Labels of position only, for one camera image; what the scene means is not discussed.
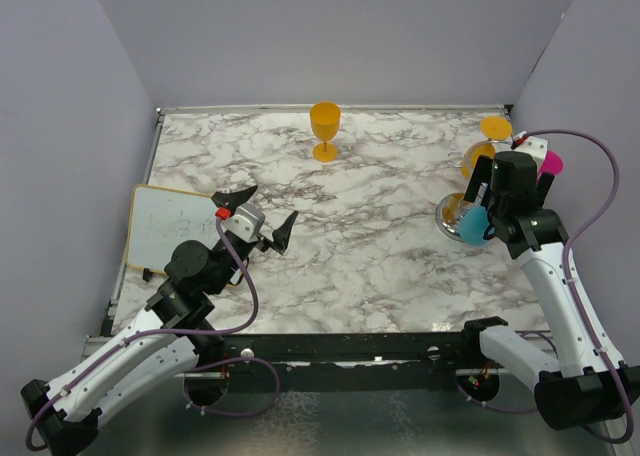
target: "whiteboard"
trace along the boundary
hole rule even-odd
[[[164,274],[173,250],[195,239],[211,248],[218,240],[218,210],[206,194],[140,184],[133,190],[127,266]]]

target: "marble tabletop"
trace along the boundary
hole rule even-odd
[[[545,329],[541,308],[506,247],[445,237],[434,211],[466,181],[454,166],[484,139],[499,109],[343,111],[337,160],[323,164],[300,112],[167,114],[149,184],[212,194],[258,184],[268,230],[298,210],[285,256],[251,257],[260,313],[249,333],[454,331],[501,316]],[[162,283],[128,268],[113,332]],[[212,298],[208,320],[236,326],[251,312],[246,284]]]

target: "cable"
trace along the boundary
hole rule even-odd
[[[242,275],[244,276],[244,279],[246,279],[247,285],[249,286],[249,291],[251,291],[251,299],[253,301],[253,311],[251,312],[251,316],[249,316],[249,319],[247,319],[247,321],[245,321],[240,326],[236,326],[235,328],[230,328],[230,329],[218,329],[218,330],[206,330],[206,329],[152,329],[152,330],[149,330],[149,331],[141,331],[140,333],[136,333],[136,334],[134,334],[132,336],[129,336],[128,338],[123,339],[122,341],[124,343],[124,347],[128,346],[131,342],[135,341],[136,339],[144,338],[146,336],[154,336],[156,334],[175,334],[177,336],[186,336],[186,335],[222,336],[222,335],[232,334],[232,333],[236,333],[238,331],[242,331],[243,329],[249,327],[251,325],[251,323],[253,323],[255,321],[256,317],[258,316],[258,309],[259,309],[258,292],[256,290],[255,284],[253,283],[253,280],[251,279],[251,275],[249,274],[249,271],[247,270],[246,266],[242,262],[242,259],[240,258],[240,256],[236,252],[235,248],[233,247],[233,245],[229,241],[229,238],[227,238],[227,236],[224,234],[224,229],[222,228],[222,220],[220,218],[216,219],[216,230],[218,231],[218,235],[220,236],[220,240],[224,244],[224,246],[227,249],[227,251],[229,251],[229,254],[231,254],[231,257],[233,258],[233,261],[238,266],[238,269],[240,269],[240,271],[242,272]],[[40,420],[42,419],[44,414],[47,411],[49,411],[49,409],[51,407],[53,407],[53,405],[55,403],[57,403],[62,397],[66,396],[66,394],[70,393],[71,390],[74,387],[76,387],[84,378],[86,378],[89,374],[91,374],[93,371],[95,371],[96,368],[98,368],[101,364],[103,364],[105,361],[107,361],[111,356],[113,356],[115,353],[117,353],[121,349],[123,349],[123,346],[117,345],[117,346],[114,346],[113,348],[109,349],[108,351],[106,351],[103,355],[101,355],[99,358],[97,358],[93,363],[91,363],[89,366],[87,366],[87,368],[84,371],[82,371],[78,376],[76,376],[73,380],[71,380],[71,382],[69,382],[68,384],[64,385],[58,394],[53,396],[47,403],[45,403],[42,406],[42,408],[40,408],[40,410],[34,415],[33,419],[31,420],[31,423],[29,424],[29,427],[27,428],[27,436],[26,436],[26,443],[25,444],[27,446],[27,449],[29,449],[29,451],[36,452],[36,451],[42,451],[42,450],[47,448],[46,445],[35,446],[33,444],[33,433],[35,432],[36,426],[38,425],[38,423],[40,422]],[[266,363],[266,361],[263,361],[263,360],[259,360],[258,361],[258,358],[255,358],[255,359],[256,359],[256,362],[260,362],[261,364]],[[274,373],[274,375],[276,377],[276,380],[277,380],[276,389],[278,390],[278,394],[279,394],[279,391],[280,391],[280,379],[278,377],[278,373],[275,372],[275,369],[273,370],[273,373]]]
[[[187,387],[185,385],[184,386],[184,397],[186,398],[187,403],[188,403],[187,404],[187,408],[195,408],[195,409],[200,410],[203,413],[217,414],[219,416],[228,416],[228,417],[231,417],[231,418],[251,418],[253,416],[258,416],[260,414],[264,414],[267,411],[269,411],[269,409],[271,409],[273,407],[273,405],[278,400],[278,397],[280,396],[280,378],[278,377],[278,372],[276,371],[276,369],[268,361],[265,361],[264,359],[260,359],[260,358],[247,358],[247,357],[244,357],[244,356],[240,356],[238,358],[224,359],[224,360],[218,361],[216,363],[206,364],[204,366],[199,366],[197,368],[192,369],[191,371],[204,371],[204,370],[207,370],[207,369],[213,369],[213,368],[217,368],[217,367],[220,367],[220,366],[225,366],[227,364],[241,363],[241,362],[255,362],[255,363],[262,364],[263,366],[266,366],[267,369],[273,375],[273,379],[275,381],[275,388],[273,390],[273,397],[271,398],[271,401],[269,401],[268,404],[266,404],[264,407],[262,407],[260,409],[256,409],[254,411],[249,411],[249,412],[245,412],[245,413],[235,413],[235,412],[231,412],[231,411],[223,411],[223,410],[220,410],[220,409],[210,409],[208,406],[198,406],[193,401],[191,401],[191,399],[189,397],[189,393],[187,391]]]
[[[556,345],[553,343],[553,341],[551,340],[551,338],[549,336],[544,334],[544,332],[542,332],[542,331],[534,331],[534,330],[517,331],[517,332],[520,335],[520,337],[522,337],[522,338],[525,338],[526,336],[529,336],[531,334],[539,336],[540,338],[545,340],[547,343],[549,343],[549,346],[551,346],[551,349],[553,349],[553,352],[556,353],[556,356],[558,355],[558,351],[556,349]],[[538,412],[538,408],[512,409],[512,408],[505,408],[505,407],[498,406],[498,405],[495,405],[495,404],[487,403],[486,401],[480,401],[479,399],[475,399],[469,393],[467,393],[464,390],[464,388],[460,385],[460,383],[458,383],[458,391],[460,393],[462,393],[464,396],[467,397],[467,402],[473,403],[476,406],[480,406],[480,407],[482,407],[484,409],[489,409],[491,411],[495,411],[496,413],[532,414],[532,413],[537,413]]]
[[[600,338],[598,338],[598,334],[596,333],[596,330],[594,329],[593,324],[591,324],[589,315],[587,314],[587,311],[584,305],[582,304],[582,300],[580,299],[580,294],[578,293],[578,289],[576,288],[575,282],[573,282],[573,275],[571,274],[571,265],[569,264],[569,260],[571,256],[571,247],[573,246],[573,243],[575,243],[576,239],[578,239],[580,235],[582,235],[582,233],[584,233],[587,229],[589,229],[589,227],[593,223],[595,223],[598,219],[600,219],[600,217],[607,211],[607,209],[609,209],[609,206],[611,206],[611,203],[616,197],[616,194],[618,193],[618,187],[620,186],[620,168],[618,167],[618,162],[616,161],[615,156],[602,141],[600,141],[599,139],[589,134],[586,134],[580,131],[572,131],[568,129],[543,129],[539,131],[527,132],[525,133],[524,137],[540,136],[544,134],[568,134],[571,136],[577,136],[579,138],[583,138],[588,141],[591,141],[592,143],[596,144],[600,149],[602,149],[602,151],[604,151],[604,153],[607,155],[607,158],[609,158],[609,162],[611,163],[611,169],[613,171],[613,184],[611,185],[611,192],[609,193],[609,196],[607,197],[606,201],[602,204],[600,209],[598,209],[598,211],[596,211],[593,216],[587,219],[587,221],[585,221],[585,223],[578,228],[578,230],[573,234],[573,236],[569,238],[569,240],[564,245],[564,250],[562,251],[562,266],[564,270],[565,280],[567,281],[567,286],[571,293],[571,297],[573,298],[576,308],[578,309],[578,314],[580,315],[580,319],[582,320],[582,323],[584,324],[593,345],[596,348],[602,348],[603,347],[602,342],[600,341]],[[620,375],[618,374],[618,371],[616,371],[616,368],[613,365],[611,358],[604,350],[600,351],[599,354],[602,360],[604,361],[605,366],[609,370],[609,373],[613,378],[613,382],[616,386],[616,389],[618,390],[618,394],[620,395],[620,400],[622,402],[622,406],[624,407],[624,412],[627,416],[627,428],[624,434],[618,438],[612,438],[609,436],[605,436],[603,434],[596,433],[594,430],[592,430],[587,426],[584,426],[584,428],[589,434],[592,434],[593,436],[597,437],[598,439],[606,443],[612,443],[612,444],[626,443],[631,439],[634,431],[634,419],[633,419],[633,410],[631,409],[631,402],[629,401],[629,397],[627,396],[627,393],[624,389],[624,385],[622,384]]]

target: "gray wall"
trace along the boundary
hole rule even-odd
[[[161,106],[514,103],[571,0],[100,0]]]
[[[640,0],[574,0],[514,109],[518,129],[567,127],[600,137],[616,154],[620,193],[576,244],[576,260],[603,324],[629,363],[640,364]],[[549,205],[569,229],[599,206],[611,185],[601,153],[570,136],[551,140],[565,172]],[[640,405],[635,405],[640,420]],[[634,438],[640,448],[640,430]]]
[[[97,0],[0,0],[0,454],[113,288],[154,105]]]

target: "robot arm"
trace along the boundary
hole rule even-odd
[[[211,249],[198,241],[180,244],[165,267],[168,279],[126,328],[67,373],[49,382],[33,380],[22,389],[34,425],[54,456],[78,454],[98,428],[167,378],[222,360],[220,334],[239,331],[255,319],[257,308],[244,325],[215,331],[205,317],[214,309],[207,295],[224,289],[238,261],[254,248],[280,254],[287,249],[298,213],[273,232],[273,240],[266,238],[260,234],[264,214],[247,203],[256,189],[214,194],[224,238]]]
[[[571,279],[563,267],[567,232],[558,215],[542,207],[553,176],[537,175],[538,165],[526,151],[481,157],[465,200],[475,201],[484,187],[482,205],[489,226],[485,239],[497,237],[529,279],[557,345],[553,358],[522,340],[500,318],[467,322],[463,336],[470,353],[495,360],[534,393],[543,419],[564,429],[614,419],[624,407],[610,368],[613,362],[626,395],[633,403],[640,393],[640,367],[628,367],[598,320],[569,253]],[[569,283],[575,285],[577,302]],[[603,344],[595,347],[580,314],[581,304]]]

